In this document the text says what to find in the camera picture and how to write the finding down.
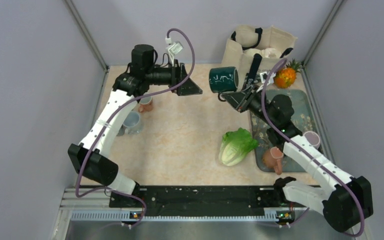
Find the pink mug small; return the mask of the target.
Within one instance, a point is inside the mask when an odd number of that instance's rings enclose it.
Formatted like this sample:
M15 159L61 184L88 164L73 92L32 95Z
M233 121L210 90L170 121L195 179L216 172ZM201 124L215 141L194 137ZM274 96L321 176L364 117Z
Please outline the pink mug small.
M153 106L153 98L151 96L141 98L139 101L139 107L138 112L144 113L144 112L150 112L154 109Z

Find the pink mug large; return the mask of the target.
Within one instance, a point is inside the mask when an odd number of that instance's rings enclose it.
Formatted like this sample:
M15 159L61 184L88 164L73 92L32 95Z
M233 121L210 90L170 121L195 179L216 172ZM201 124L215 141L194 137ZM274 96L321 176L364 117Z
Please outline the pink mug large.
M262 156L263 164L268 168L274 170L277 175L283 172L282 160L284 159L283 152L276 146L266 150Z

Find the dark teal mug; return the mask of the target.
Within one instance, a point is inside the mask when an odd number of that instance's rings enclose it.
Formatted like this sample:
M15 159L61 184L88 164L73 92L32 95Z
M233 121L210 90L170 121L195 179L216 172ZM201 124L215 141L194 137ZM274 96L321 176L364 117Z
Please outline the dark teal mug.
M234 66L216 67L209 71L209 87L213 93L235 92L239 75Z

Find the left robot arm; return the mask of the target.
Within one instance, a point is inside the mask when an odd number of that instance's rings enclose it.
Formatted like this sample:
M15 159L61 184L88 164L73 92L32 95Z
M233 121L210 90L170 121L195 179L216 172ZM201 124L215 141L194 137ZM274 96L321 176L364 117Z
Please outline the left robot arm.
M169 63L163 67L156 63L157 52L153 46L136 45L131 51L131 62L115 79L109 99L93 127L80 143L72 143L68 148L69 158L80 178L121 192L121 200L129 207L140 202L141 194L136 190L139 185L121 173L119 166L108 158L109 152L124 121L150 86L168 86L169 91L178 96L202 94L184 63L175 59L182 49L178 41L169 44L166 48Z

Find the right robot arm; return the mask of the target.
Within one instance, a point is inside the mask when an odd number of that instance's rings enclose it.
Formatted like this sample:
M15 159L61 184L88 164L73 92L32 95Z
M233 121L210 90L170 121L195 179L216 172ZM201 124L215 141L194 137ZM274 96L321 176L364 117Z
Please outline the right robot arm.
M357 224L365 227L365 219L374 214L371 183L364 176L354 177L340 169L310 144L292 122L295 111L289 96L277 94L268 100L256 87L222 92L219 96L237 112L250 111L267 123L266 133L271 144L318 183L318 187L313 187L293 177L277 179L273 192L277 205L287 206L290 202L303 205L321 214L341 233Z

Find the white grey mug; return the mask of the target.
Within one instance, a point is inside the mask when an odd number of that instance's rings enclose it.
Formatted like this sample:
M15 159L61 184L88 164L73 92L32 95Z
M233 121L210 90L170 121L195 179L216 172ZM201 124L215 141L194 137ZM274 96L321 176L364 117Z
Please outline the white grey mug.
M143 127L143 119L137 111L131 111L122 124L123 133L127 135L139 134Z

